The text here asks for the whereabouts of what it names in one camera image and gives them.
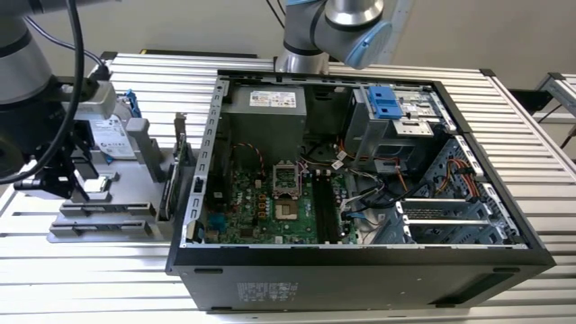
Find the green circuit board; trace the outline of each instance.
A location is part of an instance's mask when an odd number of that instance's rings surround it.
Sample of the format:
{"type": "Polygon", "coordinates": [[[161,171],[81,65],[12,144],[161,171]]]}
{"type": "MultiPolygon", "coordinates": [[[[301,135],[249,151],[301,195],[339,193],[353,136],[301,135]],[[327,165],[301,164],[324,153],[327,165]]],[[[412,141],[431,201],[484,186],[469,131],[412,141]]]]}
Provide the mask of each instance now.
{"type": "MultiPolygon", "coordinates": [[[[335,193],[333,208],[337,210],[343,191],[345,192],[343,176],[335,175],[331,182],[335,193]]],[[[253,172],[235,171],[231,201],[224,215],[225,231],[216,236],[215,231],[209,229],[209,242],[220,244],[319,243],[312,198],[312,177],[307,174],[303,176],[301,193],[297,200],[288,198],[276,200],[272,191],[272,177],[261,181],[261,186],[257,188],[253,172]],[[277,219],[276,213],[281,213],[281,209],[277,210],[277,208],[287,207],[283,206],[285,204],[295,207],[296,214],[288,219],[277,219]]],[[[343,244],[351,242],[356,243],[353,234],[349,238],[341,239],[343,244]]]]}

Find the aluminum extrusion table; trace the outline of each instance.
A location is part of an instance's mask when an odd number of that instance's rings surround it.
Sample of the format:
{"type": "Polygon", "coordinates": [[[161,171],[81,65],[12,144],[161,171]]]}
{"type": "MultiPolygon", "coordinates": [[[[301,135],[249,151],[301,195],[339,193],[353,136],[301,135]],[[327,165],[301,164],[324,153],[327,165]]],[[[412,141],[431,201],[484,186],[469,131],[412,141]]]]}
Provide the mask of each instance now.
{"type": "MultiPolygon", "coordinates": [[[[204,132],[216,69],[272,70],[268,59],[119,54],[108,61],[117,92],[137,93],[151,135],[172,146],[173,114],[189,142],[204,132]]],[[[60,200],[0,199],[3,323],[573,323],[576,321],[576,166],[499,79],[487,71],[332,64],[332,74],[444,83],[497,173],[555,256],[557,267],[468,309],[208,315],[177,277],[164,274],[168,243],[49,244],[60,200]]]]}

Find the blue latch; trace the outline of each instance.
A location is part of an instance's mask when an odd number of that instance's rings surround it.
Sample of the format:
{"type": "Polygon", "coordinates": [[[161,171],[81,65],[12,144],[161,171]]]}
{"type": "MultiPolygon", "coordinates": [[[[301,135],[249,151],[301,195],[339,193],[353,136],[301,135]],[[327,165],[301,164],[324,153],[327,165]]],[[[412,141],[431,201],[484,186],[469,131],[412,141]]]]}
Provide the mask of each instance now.
{"type": "Polygon", "coordinates": [[[131,107],[131,110],[132,110],[131,111],[132,112],[132,117],[141,118],[143,117],[143,113],[140,112],[140,107],[137,106],[136,94],[132,91],[132,89],[128,89],[128,91],[125,92],[124,96],[129,100],[129,107],[131,107]]]}
{"type": "Polygon", "coordinates": [[[376,118],[400,119],[403,117],[403,109],[397,105],[395,91],[388,86],[369,86],[368,100],[376,118]]]}

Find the connector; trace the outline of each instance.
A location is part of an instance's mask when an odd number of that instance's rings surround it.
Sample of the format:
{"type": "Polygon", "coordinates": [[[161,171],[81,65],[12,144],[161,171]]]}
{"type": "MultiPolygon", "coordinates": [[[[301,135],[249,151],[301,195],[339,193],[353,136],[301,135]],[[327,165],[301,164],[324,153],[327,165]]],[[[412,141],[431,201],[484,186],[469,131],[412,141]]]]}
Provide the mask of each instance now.
{"type": "Polygon", "coordinates": [[[475,174],[475,168],[473,167],[460,167],[457,168],[456,174],[475,174]]]}

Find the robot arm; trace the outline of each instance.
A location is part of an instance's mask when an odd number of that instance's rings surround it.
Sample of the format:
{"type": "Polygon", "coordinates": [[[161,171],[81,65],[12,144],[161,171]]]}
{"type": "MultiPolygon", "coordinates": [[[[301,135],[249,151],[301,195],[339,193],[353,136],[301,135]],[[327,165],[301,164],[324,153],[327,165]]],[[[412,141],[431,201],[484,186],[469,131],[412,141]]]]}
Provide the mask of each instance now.
{"type": "Polygon", "coordinates": [[[287,0],[284,53],[276,71],[325,73],[328,55],[364,69],[392,32],[383,12],[384,0],[287,0]]]}

